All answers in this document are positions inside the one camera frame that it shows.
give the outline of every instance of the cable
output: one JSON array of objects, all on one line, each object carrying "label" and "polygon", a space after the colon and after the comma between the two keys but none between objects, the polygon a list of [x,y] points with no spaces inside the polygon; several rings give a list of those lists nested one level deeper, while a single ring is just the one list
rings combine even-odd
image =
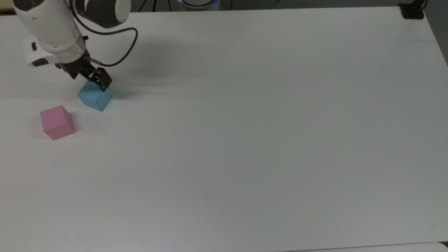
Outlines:
[{"label": "cable", "polygon": [[113,35],[113,34],[117,34],[117,33],[122,33],[125,31],[129,31],[129,30],[133,30],[135,31],[135,38],[134,41],[132,42],[131,47],[129,47],[129,50],[126,52],[126,54],[117,62],[113,63],[113,64],[103,64],[101,62],[99,62],[101,66],[106,66],[106,67],[110,67],[110,66],[116,66],[118,64],[120,64],[123,60],[125,60],[125,58],[129,55],[129,53],[132,51],[132,49],[134,48],[135,42],[137,42],[137,37],[138,37],[138,30],[134,27],[131,28],[126,28],[126,29],[122,29],[122,30],[116,30],[116,31],[111,31],[111,32],[100,32],[100,31],[95,31],[89,27],[87,27],[83,22],[81,22],[81,20],[79,19],[78,15],[75,12],[75,9],[73,7],[73,1],[74,0],[70,0],[70,9],[72,10],[73,16],[75,17],[76,21],[78,21],[78,23],[84,27],[86,30],[88,30],[89,32],[98,34],[98,35]]},{"label": "cable", "polygon": [[142,11],[143,6],[145,6],[146,1],[147,1],[147,0],[145,0],[145,1],[143,2],[143,4],[140,6],[140,9],[138,9],[138,12],[141,12],[141,11]]},{"label": "cable", "polygon": [[155,12],[155,5],[157,4],[157,0],[154,0],[154,3],[152,5],[152,12]]}]

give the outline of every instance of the cube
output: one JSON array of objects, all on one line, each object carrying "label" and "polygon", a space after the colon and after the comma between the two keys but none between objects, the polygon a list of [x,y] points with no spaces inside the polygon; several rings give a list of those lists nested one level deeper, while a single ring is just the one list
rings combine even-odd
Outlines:
[{"label": "cube", "polygon": [[42,111],[40,119],[43,131],[53,140],[75,133],[72,117],[62,105]]},{"label": "cube", "polygon": [[78,92],[78,96],[85,106],[98,111],[103,111],[112,99],[113,94],[110,89],[106,89],[106,91],[103,92],[95,83],[88,81]]}]

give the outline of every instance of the pink cube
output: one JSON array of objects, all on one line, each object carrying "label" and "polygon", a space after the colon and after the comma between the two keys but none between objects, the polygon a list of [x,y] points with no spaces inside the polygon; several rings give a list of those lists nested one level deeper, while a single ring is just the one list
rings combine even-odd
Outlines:
[{"label": "pink cube", "polygon": [[53,140],[75,133],[72,117],[62,105],[42,111],[40,119],[43,131]]}]

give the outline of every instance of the table surface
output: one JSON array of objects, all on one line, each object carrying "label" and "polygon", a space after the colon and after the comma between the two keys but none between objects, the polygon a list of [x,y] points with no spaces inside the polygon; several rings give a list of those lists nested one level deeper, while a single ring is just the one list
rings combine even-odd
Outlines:
[{"label": "table surface", "polygon": [[[280,252],[448,240],[448,68],[399,8],[136,13],[114,99],[28,68],[0,17],[3,252]],[[132,34],[89,35],[113,62]],[[76,133],[52,141],[39,112]]]}]

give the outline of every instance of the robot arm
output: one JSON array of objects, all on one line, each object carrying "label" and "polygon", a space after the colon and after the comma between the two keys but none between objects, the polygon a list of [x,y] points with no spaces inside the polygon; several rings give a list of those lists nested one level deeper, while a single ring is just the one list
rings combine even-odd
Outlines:
[{"label": "robot arm", "polygon": [[13,0],[13,3],[17,15],[33,35],[23,42],[28,65],[55,64],[73,79],[80,74],[102,91],[109,87],[112,79],[105,69],[92,66],[91,62],[100,62],[90,58],[87,37],[79,31],[71,9],[76,8],[80,16],[104,28],[112,28],[128,18],[130,0]]}]

